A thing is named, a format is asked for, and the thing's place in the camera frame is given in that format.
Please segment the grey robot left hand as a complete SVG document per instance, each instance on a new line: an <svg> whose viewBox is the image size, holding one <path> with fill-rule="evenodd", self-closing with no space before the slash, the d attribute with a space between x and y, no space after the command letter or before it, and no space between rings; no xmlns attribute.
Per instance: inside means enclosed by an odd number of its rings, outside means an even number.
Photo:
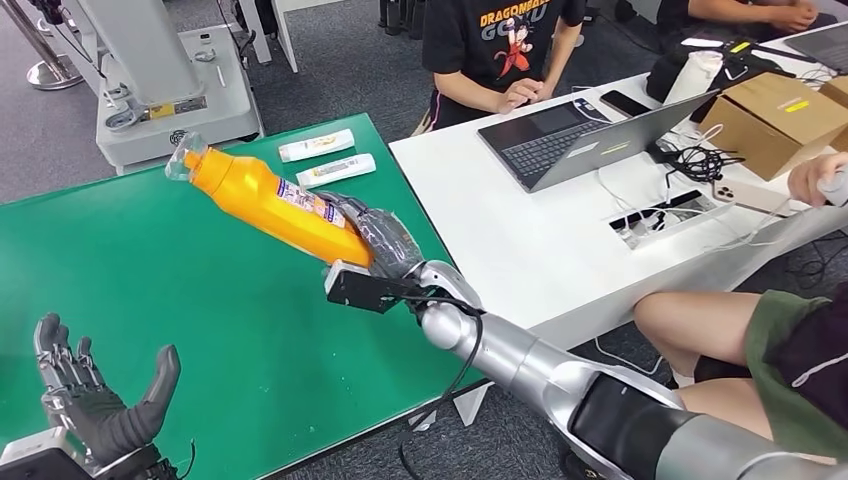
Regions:
<svg viewBox="0 0 848 480"><path fill-rule="evenodd" d="M96 464L106 466L153 442L162 429L181 373L176 347L157 353L153 379L132 407L104 380L83 336L73 349L69 329L56 313L36 324L33 344L37 368L45 385L42 402L48 419L72 431Z"/></svg>

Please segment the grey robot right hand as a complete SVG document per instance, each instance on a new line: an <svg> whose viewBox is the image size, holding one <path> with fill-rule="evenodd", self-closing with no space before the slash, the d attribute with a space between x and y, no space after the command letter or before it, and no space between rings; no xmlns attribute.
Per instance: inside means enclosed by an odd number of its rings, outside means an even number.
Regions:
<svg viewBox="0 0 848 480"><path fill-rule="evenodd" d="M424 261L418 243L393 212L335 192L318 191L317 196L336 207L353 225L372 255L367 269L373 276L404 278Z"/></svg>

